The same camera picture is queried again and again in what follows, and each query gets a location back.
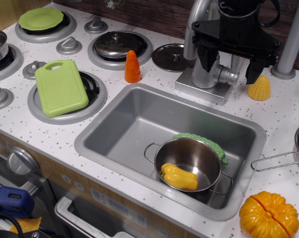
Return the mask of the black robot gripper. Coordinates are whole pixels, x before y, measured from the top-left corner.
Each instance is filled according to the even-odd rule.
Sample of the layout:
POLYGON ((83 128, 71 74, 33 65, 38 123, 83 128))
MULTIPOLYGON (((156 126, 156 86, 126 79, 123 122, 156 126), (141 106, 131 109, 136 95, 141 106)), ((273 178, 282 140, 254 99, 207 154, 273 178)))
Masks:
POLYGON ((280 19, 281 9, 276 4, 276 17, 268 23, 258 19, 258 4, 219 4, 218 20, 196 21, 192 29, 197 34, 198 56, 207 72, 211 71, 219 51, 249 59, 247 85, 254 84, 265 67, 276 64, 281 42, 264 31, 280 19))

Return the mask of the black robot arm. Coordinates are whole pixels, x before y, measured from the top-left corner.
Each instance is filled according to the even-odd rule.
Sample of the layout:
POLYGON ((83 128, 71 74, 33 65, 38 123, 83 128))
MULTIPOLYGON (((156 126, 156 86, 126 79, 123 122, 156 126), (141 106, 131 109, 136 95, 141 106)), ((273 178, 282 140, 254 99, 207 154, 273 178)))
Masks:
POLYGON ((280 15, 269 23, 260 23, 261 0, 221 0, 218 20, 195 21, 195 44, 202 68, 211 71, 218 52, 249 59, 247 84, 254 84, 265 67, 274 66, 281 42, 263 28, 275 25, 280 15))

